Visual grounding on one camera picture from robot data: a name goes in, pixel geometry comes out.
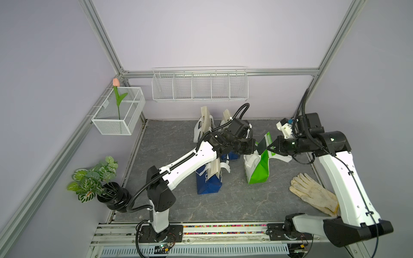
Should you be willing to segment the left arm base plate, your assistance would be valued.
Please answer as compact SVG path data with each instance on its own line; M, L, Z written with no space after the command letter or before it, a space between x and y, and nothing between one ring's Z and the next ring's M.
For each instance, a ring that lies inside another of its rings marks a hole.
M167 229L157 233L151 225L144 225L139 231L139 243L181 243L183 239L183 225L170 225Z

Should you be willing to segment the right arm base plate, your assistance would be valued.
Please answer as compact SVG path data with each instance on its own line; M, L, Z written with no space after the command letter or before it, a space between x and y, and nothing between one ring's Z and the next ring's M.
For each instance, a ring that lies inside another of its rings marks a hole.
M313 240L313 235L308 233L300 232L289 232L285 229L284 223L268 223L267 230L265 232L269 236L270 241L296 241L304 240L310 241Z

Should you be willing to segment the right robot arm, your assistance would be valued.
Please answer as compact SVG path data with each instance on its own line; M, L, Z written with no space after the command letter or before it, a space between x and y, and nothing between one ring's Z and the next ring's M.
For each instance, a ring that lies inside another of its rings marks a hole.
M360 181L353 162L351 146L344 133L325 132L317 113L298 116L292 122L283 119L277 124L283 133L267 150L295 158L311 153L327 173L333 192L324 189L306 174L295 177L291 190L320 208L328 217L295 213L286 217L285 231L326 237L336 247L345 247L390 234L390 221L381 219Z

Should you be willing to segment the green white takeout bag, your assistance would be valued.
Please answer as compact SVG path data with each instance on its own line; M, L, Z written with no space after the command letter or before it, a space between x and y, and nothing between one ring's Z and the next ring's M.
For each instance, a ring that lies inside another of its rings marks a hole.
M271 144L273 142L271 133L267 132L262 140L266 141L266 147ZM255 152L257 143L254 144L253 154L244 155L244 167L248 184L264 183L268 180L270 176L270 159L277 159L283 162L290 162L292 160L291 156L285 157L268 150L258 154Z

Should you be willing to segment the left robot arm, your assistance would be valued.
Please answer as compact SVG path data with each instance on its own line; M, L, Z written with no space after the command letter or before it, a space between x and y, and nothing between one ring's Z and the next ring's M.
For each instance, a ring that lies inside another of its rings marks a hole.
M226 124L207 131L198 141L196 148L161 168L151 167L147 171L144 186L130 199L126 210L133 213L144 207L134 207L136 199L147 191L148 209L152 211L149 224L156 233L169 229L169 209L176 202L172 191L190 174L200 167L234 152L239 155L262 154L266 141L256 143L252 125L247 120L232 118Z

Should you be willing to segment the blue beige tote bag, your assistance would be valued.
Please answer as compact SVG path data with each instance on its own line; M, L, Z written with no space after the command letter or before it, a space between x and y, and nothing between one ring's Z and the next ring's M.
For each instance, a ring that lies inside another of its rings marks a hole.
M216 159L198 168L195 171L197 194L218 193L222 187L222 170L231 171L228 160Z

